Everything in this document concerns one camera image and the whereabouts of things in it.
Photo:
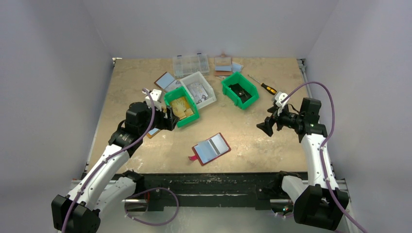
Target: green plastic bin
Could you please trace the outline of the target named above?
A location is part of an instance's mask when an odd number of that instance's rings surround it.
[[[196,120],[196,119],[198,119],[199,118],[199,112],[197,111],[197,107],[196,107],[196,104],[193,102],[193,100],[192,100],[192,98],[189,96],[189,94],[187,93],[187,91],[185,90],[185,88],[184,87],[179,87],[178,89],[176,89],[176,90],[173,90],[173,91],[171,91],[171,92],[168,92],[168,93],[166,93],[165,94],[165,103],[168,105],[168,106],[170,106],[170,102],[171,101],[173,101],[173,100],[175,100],[175,99],[178,99],[178,98],[180,98],[180,97],[185,97],[186,98],[186,100],[188,101],[188,103],[189,103],[189,105],[190,105],[190,108],[192,109],[192,111],[193,111],[193,115],[191,115],[191,116],[189,116],[189,117],[187,117],[187,118],[185,118],[185,119],[183,119],[183,120],[180,120],[180,121],[178,121],[177,122],[177,127],[178,128],[180,128],[180,127],[182,127],[182,126],[184,126],[184,125],[187,125],[187,124],[189,124],[190,122],[192,122],[192,121],[194,121],[194,120]]]
[[[230,85],[237,84],[237,83],[239,83],[239,85],[252,96],[245,103],[242,103],[242,100],[240,100],[240,97],[236,95],[235,92],[233,92],[232,89],[230,89],[229,87]],[[249,82],[239,72],[236,72],[230,75],[225,80],[223,80],[222,85],[223,85],[223,94],[227,95],[235,103],[236,106],[238,106],[239,108],[243,110],[245,110],[252,103],[254,103],[257,99],[259,99],[259,93],[255,85]]]

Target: black metal frame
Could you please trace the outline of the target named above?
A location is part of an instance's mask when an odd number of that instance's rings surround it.
[[[169,188],[178,195],[179,206],[254,207],[282,212],[284,205],[276,205],[270,200],[289,199],[280,187],[285,175],[299,176],[303,180],[308,178],[307,172],[137,174],[127,171],[116,174],[113,180],[122,176],[131,178],[137,183],[136,193],[155,187]],[[176,203],[169,192],[160,190],[150,192],[148,206],[148,211],[163,211],[165,206],[176,206]]]

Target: small box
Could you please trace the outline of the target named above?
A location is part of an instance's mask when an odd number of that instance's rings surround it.
[[[179,80],[176,80],[169,72],[165,72],[160,76],[154,84],[165,92],[173,91],[182,86]]]
[[[173,114],[180,120],[193,115],[193,111],[190,108],[190,104],[186,96],[172,100],[169,102],[169,104],[172,106]]]
[[[232,58],[215,57],[215,71],[232,71]]]
[[[183,78],[198,71],[205,75],[209,74],[209,61],[206,54],[179,55],[173,57],[172,60],[174,76],[176,78]]]
[[[201,109],[216,101],[216,95],[213,91],[212,86],[210,86],[210,84],[206,81],[206,79],[200,72],[196,72],[194,74],[182,78],[180,80],[180,83],[186,89],[187,93],[190,95],[192,100],[196,103],[197,109]],[[193,91],[194,88],[199,89],[198,93],[201,92],[203,88],[206,92],[204,98],[202,96],[197,97],[197,93],[194,93]]]
[[[234,84],[239,84],[251,97],[247,101],[242,102],[240,97],[235,92],[233,92],[233,90],[229,87]],[[222,85],[223,85],[223,94],[227,95],[235,103],[236,106],[238,106],[239,108],[243,110],[249,107],[252,103],[254,103],[256,100],[259,99],[259,93],[255,85],[249,82],[239,72],[236,72],[230,75],[225,80],[223,80]]]

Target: black object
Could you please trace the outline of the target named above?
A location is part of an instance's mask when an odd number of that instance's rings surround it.
[[[172,131],[179,121],[179,118],[174,116],[170,106],[167,106],[166,114],[168,117],[164,118],[165,114],[161,110],[156,109],[151,129],[158,128],[160,130]],[[147,106],[146,102],[130,104],[126,112],[126,120],[119,123],[117,130],[110,137],[109,145],[115,144],[124,148],[134,143],[149,126],[151,116],[152,110]],[[130,157],[132,157],[133,153],[142,143],[143,140],[127,150]]]
[[[288,103],[287,104],[288,106],[290,106],[290,107],[292,107],[292,109],[297,113],[297,114],[299,114],[300,112],[294,107],[294,105],[293,104],[291,104],[291,103]]]
[[[173,115],[171,107],[168,106],[167,108],[166,118],[161,110],[155,109],[154,112],[154,121],[151,129],[155,127],[160,130],[172,131],[174,129],[179,119]],[[129,146],[143,135],[149,126],[151,117],[152,110],[148,107],[146,102],[135,102],[130,104],[129,109],[126,112],[126,119],[119,123],[117,130],[112,134],[109,140],[109,145],[115,144],[122,148]],[[127,150],[130,157],[132,157],[133,153],[142,143],[143,140]],[[146,190],[144,187],[143,176],[135,172],[125,172],[123,176],[132,179],[136,183],[136,192]],[[62,197],[60,195],[57,195],[51,202],[53,225],[57,230],[62,230],[63,221],[71,203],[72,200],[69,199],[69,196]],[[83,204],[74,204],[66,227],[67,233],[95,233],[99,228],[100,210],[89,210],[85,207],[85,204],[86,203],[84,202]]]
[[[335,190],[333,193],[345,209],[349,203],[348,194],[339,190]],[[294,205],[295,222],[313,227],[334,231],[342,216],[343,213],[333,201],[329,190],[321,188],[319,185],[308,186]]]
[[[275,207],[271,199],[289,199],[286,193],[266,189],[273,184],[277,175],[278,172],[144,174],[144,187],[145,190],[169,188],[178,196],[179,206],[183,207],[253,207],[256,210],[271,210]],[[296,175],[308,178],[307,172],[298,172]],[[163,211],[165,206],[176,206],[169,192],[150,192],[148,211]]]
[[[63,221],[72,200],[57,195],[51,202],[54,228],[61,231]],[[75,204],[67,222],[67,233],[95,233],[100,226],[99,209],[89,210],[82,204]]]
[[[267,187],[264,188],[264,190],[270,190],[275,194],[278,194],[281,196],[287,196],[288,194],[284,192],[282,189],[282,181],[283,181],[283,177],[285,176],[295,176],[300,179],[302,178],[296,172],[280,171],[276,173],[276,175],[273,177],[273,181],[270,184],[268,184]]]
[[[306,134],[321,134],[327,137],[326,127],[319,124],[319,110],[322,104],[319,100],[311,98],[303,98],[299,114],[289,112],[289,107],[286,105],[280,115],[277,115],[278,106],[274,104],[268,109],[271,116],[266,117],[265,122],[256,126],[263,130],[268,136],[273,135],[273,125],[276,123],[276,130],[280,131],[283,126],[294,129],[298,134],[299,142],[302,141]]]
[[[287,213],[293,213],[293,205],[286,205],[283,208],[283,215],[286,215]]]
[[[235,94],[240,97],[240,100],[242,101],[242,103],[245,103],[246,101],[248,101],[248,99],[252,97],[249,94],[249,92],[247,92],[242,86],[239,85],[239,83],[232,84],[229,86],[229,88],[232,89],[232,91],[235,92]]]

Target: white plastic bin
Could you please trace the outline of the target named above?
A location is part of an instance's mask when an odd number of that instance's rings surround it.
[[[184,77],[180,80],[180,83],[182,86],[186,89],[186,91],[189,93],[190,97],[192,100],[196,103],[197,109],[201,109],[205,107],[206,105],[209,105],[213,102],[216,101],[216,95],[215,92],[213,91],[213,88],[210,86],[210,84],[206,81],[206,79],[203,77],[201,72],[196,72],[194,74],[191,74],[187,77]],[[199,99],[193,97],[193,87],[195,83],[199,83],[203,86],[203,89],[206,91],[208,97],[206,100],[204,99]]]

